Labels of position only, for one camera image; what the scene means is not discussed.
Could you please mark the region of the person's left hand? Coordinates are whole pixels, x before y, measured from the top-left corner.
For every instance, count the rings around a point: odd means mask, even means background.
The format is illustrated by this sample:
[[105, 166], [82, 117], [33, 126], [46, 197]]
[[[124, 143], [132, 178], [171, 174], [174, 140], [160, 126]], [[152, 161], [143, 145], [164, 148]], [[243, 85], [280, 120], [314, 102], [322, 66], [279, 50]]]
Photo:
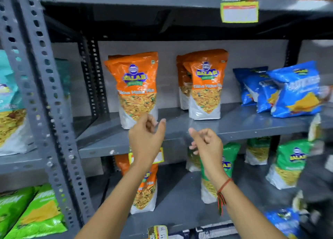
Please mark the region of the person's left hand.
[[147, 171], [160, 151], [163, 141], [154, 140], [158, 121], [150, 114], [140, 116], [129, 130], [129, 143], [134, 156], [134, 164]]

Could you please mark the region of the person's right hand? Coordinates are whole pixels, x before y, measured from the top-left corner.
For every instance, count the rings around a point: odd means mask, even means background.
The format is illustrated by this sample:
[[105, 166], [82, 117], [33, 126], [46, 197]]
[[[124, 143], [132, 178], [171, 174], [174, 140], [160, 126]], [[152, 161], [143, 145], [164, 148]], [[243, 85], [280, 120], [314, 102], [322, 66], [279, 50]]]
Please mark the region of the person's right hand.
[[210, 129], [201, 129], [202, 143], [191, 143], [190, 149], [199, 155], [205, 169], [205, 174], [215, 188], [224, 184], [228, 177], [223, 169], [223, 143], [216, 133]]

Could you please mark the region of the person's right forearm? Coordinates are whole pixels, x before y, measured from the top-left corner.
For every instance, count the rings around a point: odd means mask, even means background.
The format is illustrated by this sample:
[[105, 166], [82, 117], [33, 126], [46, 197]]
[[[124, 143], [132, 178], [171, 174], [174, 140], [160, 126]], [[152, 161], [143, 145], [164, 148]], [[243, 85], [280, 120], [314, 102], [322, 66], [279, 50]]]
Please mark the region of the person's right forearm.
[[222, 190], [227, 212], [242, 239], [288, 239], [232, 181]]

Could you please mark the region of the person's left forearm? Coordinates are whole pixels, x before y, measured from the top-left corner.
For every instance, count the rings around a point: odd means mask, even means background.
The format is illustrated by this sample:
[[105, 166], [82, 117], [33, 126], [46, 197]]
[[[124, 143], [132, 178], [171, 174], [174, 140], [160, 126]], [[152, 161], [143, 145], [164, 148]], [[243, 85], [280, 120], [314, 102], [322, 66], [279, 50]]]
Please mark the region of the person's left forearm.
[[135, 160], [74, 239], [120, 239], [138, 188], [152, 162]]

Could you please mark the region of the green snack packet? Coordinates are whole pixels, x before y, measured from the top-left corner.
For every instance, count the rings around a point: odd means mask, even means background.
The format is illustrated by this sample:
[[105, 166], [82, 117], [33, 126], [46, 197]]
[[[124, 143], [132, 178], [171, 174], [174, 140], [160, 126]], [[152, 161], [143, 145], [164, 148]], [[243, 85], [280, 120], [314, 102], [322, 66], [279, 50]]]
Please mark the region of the green snack packet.
[[272, 137], [258, 137], [247, 140], [245, 163], [256, 166], [266, 165]]
[[189, 172], [201, 171], [200, 156], [194, 154], [194, 151], [187, 148], [186, 167]]
[[[240, 149], [240, 144], [230, 142], [223, 145], [223, 168], [225, 173], [229, 178], [232, 177], [232, 172], [234, 169], [234, 162], [238, 155]], [[211, 204], [217, 202], [217, 194], [215, 187], [208, 180], [205, 169], [200, 161], [201, 167], [201, 200], [205, 204]]]
[[279, 190], [296, 187], [312, 145], [307, 139], [291, 140], [279, 145], [266, 180]]

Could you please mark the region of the yellow framed shelf price tag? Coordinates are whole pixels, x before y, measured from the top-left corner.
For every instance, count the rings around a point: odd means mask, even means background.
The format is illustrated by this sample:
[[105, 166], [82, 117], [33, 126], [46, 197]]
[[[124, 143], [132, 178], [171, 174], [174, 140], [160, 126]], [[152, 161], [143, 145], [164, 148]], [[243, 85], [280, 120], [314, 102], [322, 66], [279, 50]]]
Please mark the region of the yellow framed shelf price tag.
[[[134, 161], [134, 156], [132, 153], [131, 148], [129, 148], [129, 153], [128, 153], [128, 160], [129, 160], [129, 164], [131, 165]], [[161, 147], [159, 153], [157, 154], [156, 158], [154, 159], [152, 164], [159, 164], [164, 162], [164, 148]]]
[[257, 23], [259, 2], [221, 2], [220, 16], [223, 23]]

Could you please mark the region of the orange snack packet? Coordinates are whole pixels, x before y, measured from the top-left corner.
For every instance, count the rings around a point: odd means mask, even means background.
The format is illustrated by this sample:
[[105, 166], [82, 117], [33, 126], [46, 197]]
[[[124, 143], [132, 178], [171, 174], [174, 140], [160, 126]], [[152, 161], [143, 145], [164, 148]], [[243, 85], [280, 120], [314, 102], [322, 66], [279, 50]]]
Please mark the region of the orange snack packet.
[[157, 52], [112, 55], [104, 62], [116, 81], [123, 129], [133, 127], [144, 113], [158, 119], [156, 107]]
[[[116, 155], [114, 157], [116, 166], [124, 176], [130, 168], [128, 154]], [[130, 214], [154, 211], [157, 199], [157, 172], [158, 164], [153, 164], [144, 176], [137, 193]]]
[[178, 73], [178, 86], [180, 89], [180, 105], [182, 110], [189, 109], [189, 94], [192, 88], [191, 73], [186, 70], [183, 63], [194, 61], [205, 57], [220, 57], [228, 60], [228, 52], [224, 49], [211, 49], [205, 51], [196, 51], [176, 57], [176, 67]]
[[189, 117], [193, 120], [221, 118], [221, 93], [227, 60], [205, 57], [183, 63], [191, 73], [192, 88], [189, 94]]

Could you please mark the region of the red thread wrist band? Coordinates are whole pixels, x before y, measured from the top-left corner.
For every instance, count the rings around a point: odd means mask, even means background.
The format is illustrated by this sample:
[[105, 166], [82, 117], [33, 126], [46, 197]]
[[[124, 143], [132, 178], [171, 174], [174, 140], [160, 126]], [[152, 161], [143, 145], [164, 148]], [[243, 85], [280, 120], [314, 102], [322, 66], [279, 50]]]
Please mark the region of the red thread wrist band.
[[228, 178], [227, 181], [220, 187], [220, 189], [217, 191], [217, 204], [218, 204], [218, 210], [219, 210], [219, 215], [223, 216], [223, 207], [227, 204], [226, 200], [222, 194], [222, 190], [224, 189], [225, 186], [229, 182], [232, 182], [232, 178]]

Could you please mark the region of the blue chips packet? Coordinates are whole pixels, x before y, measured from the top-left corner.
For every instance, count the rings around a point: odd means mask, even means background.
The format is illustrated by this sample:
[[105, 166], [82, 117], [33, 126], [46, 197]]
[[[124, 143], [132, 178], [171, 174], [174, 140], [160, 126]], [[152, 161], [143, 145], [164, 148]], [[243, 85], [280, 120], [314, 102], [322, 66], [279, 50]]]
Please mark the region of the blue chips packet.
[[315, 115], [321, 111], [320, 76], [316, 61], [267, 72], [279, 93], [271, 109], [275, 118]]
[[256, 112], [270, 112], [279, 95], [277, 84], [264, 73], [252, 74], [243, 83], [256, 102]]
[[256, 102], [253, 100], [252, 95], [248, 92], [244, 85], [244, 79], [251, 75], [257, 75], [258, 73], [266, 72], [268, 66], [254, 67], [254, 68], [233, 68], [235, 78], [239, 82], [241, 102], [242, 106], [255, 105]]
[[292, 208], [281, 208], [266, 212], [265, 217], [289, 239], [298, 239], [300, 215]]

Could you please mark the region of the white striped shelf label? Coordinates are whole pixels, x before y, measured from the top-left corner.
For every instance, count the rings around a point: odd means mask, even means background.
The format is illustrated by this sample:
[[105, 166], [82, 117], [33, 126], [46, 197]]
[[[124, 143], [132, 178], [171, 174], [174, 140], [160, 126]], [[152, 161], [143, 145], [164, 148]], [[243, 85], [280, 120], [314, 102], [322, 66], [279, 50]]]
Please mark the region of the white striped shelf label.
[[216, 239], [238, 234], [231, 220], [195, 227], [195, 239]]

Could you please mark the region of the small shelf price tag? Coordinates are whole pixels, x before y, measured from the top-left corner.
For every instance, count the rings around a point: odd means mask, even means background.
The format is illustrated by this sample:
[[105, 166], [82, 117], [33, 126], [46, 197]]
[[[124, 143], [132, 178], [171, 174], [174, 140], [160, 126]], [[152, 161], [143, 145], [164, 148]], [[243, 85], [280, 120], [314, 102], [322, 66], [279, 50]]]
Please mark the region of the small shelf price tag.
[[155, 225], [148, 228], [148, 239], [169, 239], [166, 225]]

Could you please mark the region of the teal snack packet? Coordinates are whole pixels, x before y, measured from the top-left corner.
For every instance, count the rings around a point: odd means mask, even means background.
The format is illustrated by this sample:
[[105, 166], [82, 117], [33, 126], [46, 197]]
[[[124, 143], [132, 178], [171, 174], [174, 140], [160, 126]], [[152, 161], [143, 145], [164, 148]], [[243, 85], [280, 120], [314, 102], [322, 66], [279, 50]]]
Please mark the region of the teal snack packet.
[[0, 50], [0, 156], [36, 148], [26, 113], [14, 71], [6, 52]]
[[67, 59], [55, 58], [60, 82], [64, 91], [65, 98], [69, 98], [71, 89], [71, 79], [69, 75], [70, 63]]

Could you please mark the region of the blurred white snack packet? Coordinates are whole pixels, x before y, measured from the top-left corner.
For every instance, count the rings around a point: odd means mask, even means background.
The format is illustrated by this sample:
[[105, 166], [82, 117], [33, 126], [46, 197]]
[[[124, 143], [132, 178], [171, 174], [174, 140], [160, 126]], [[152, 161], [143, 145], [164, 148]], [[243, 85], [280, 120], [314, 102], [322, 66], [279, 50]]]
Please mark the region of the blurred white snack packet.
[[321, 115], [317, 113], [312, 119], [308, 132], [308, 141], [314, 142], [315, 140], [319, 140], [322, 137], [321, 130]]
[[307, 203], [304, 199], [303, 191], [299, 190], [292, 201], [292, 209], [298, 213], [301, 223], [317, 225], [321, 212], [315, 208], [313, 203]]

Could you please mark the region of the lime green chips packet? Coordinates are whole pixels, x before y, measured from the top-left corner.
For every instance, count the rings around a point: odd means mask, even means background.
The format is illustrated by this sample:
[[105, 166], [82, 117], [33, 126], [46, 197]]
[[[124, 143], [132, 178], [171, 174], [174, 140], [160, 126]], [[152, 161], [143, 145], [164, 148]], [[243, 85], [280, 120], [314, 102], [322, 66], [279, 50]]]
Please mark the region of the lime green chips packet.
[[4, 239], [33, 239], [67, 230], [55, 192], [46, 183], [37, 187], [35, 197]]
[[0, 239], [4, 239], [35, 196], [35, 187], [0, 193]]

